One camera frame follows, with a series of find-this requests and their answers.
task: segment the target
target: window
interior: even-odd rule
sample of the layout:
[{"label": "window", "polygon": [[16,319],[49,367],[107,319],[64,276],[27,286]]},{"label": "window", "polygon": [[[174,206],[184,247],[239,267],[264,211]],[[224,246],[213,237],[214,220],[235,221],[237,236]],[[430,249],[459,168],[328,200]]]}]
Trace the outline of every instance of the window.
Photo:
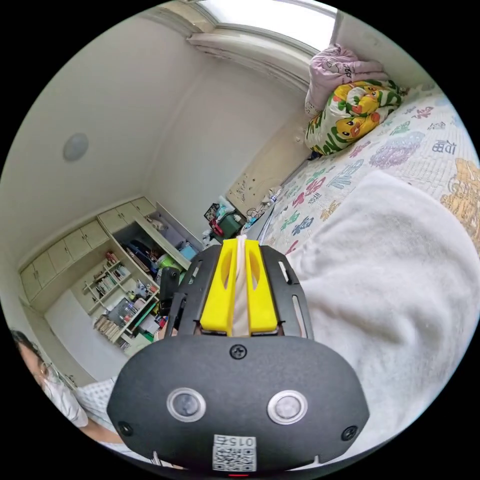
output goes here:
[{"label": "window", "polygon": [[314,0],[204,0],[217,27],[249,31],[315,54],[330,44],[337,9]]}]

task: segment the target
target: qr code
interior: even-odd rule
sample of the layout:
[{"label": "qr code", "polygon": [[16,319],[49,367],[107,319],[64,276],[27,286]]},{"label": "qr code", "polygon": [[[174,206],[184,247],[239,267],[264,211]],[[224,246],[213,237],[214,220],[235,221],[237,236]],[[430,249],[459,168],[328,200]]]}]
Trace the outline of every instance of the qr code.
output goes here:
[{"label": "qr code", "polygon": [[255,437],[215,435],[212,469],[225,472],[255,472],[257,470]]}]

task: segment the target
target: floral bedsheet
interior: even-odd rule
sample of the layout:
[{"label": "floral bedsheet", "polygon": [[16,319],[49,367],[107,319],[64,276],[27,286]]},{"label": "floral bedsheet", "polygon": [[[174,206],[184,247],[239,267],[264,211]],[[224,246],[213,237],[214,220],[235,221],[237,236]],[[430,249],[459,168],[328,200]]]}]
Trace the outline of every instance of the floral bedsheet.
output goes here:
[{"label": "floral bedsheet", "polygon": [[263,244],[292,252],[377,169],[441,202],[463,224],[480,255],[479,157],[436,85],[411,89],[398,110],[357,143],[308,162],[284,185]]}]

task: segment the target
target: ceiling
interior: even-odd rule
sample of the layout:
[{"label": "ceiling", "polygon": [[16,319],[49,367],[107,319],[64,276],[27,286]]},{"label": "ceiling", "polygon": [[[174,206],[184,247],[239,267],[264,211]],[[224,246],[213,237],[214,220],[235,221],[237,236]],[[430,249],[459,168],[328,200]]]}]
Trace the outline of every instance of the ceiling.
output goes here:
[{"label": "ceiling", "polygon": [[[208,62],[175,31],[132,17],[75,55],[25,117],[0,181],[2,236],[15,262],[69,224],[141,193],[161,134]],[[65,141],[88,136],[75,162]]]}]

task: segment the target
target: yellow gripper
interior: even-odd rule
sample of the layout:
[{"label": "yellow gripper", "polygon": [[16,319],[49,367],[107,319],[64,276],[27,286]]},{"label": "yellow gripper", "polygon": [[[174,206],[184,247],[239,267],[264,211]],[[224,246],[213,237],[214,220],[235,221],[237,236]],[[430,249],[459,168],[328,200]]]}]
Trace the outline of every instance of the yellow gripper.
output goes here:
[{"label": "yellow gripper", "polygon": [[[204,331],[232,336],[237,251],[237,239],[223,241],[200,319]],[[245,241],[245,268],[249,334],[273,332],[278,320],[260,245],[255,240]]]}]

